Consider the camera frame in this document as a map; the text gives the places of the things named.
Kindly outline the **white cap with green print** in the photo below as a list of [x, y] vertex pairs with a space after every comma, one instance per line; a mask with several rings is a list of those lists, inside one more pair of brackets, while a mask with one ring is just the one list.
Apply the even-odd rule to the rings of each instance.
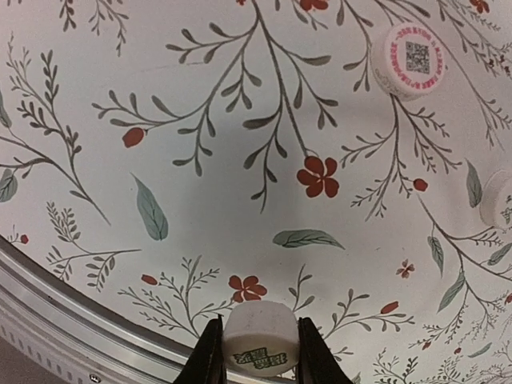
[[287, 306], [244, 302], [227, 319], [222, 352], [232, 370], [269, 378], [291, 370], [299, 360], [298, 321]]

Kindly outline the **white bottle cap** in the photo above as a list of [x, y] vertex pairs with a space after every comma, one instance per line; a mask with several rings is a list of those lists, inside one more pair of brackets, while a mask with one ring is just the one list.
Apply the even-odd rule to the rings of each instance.
[[479, 204], [481, 220], [488, 226], [511, 229], [511, 171], [495, 172], [485, 184]]

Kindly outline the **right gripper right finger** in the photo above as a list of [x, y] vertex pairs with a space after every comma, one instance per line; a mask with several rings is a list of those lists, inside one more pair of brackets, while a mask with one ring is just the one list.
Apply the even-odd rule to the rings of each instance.
[[300, 341], [296, 367], [298, 384], [351, 384], [311, 318], [298, 320]]

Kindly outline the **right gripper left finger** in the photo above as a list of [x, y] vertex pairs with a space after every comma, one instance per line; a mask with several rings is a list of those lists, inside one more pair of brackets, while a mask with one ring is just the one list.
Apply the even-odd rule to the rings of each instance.
[[174, 384], [223, 384], [222, 317], [206, 324], [186, 364]]

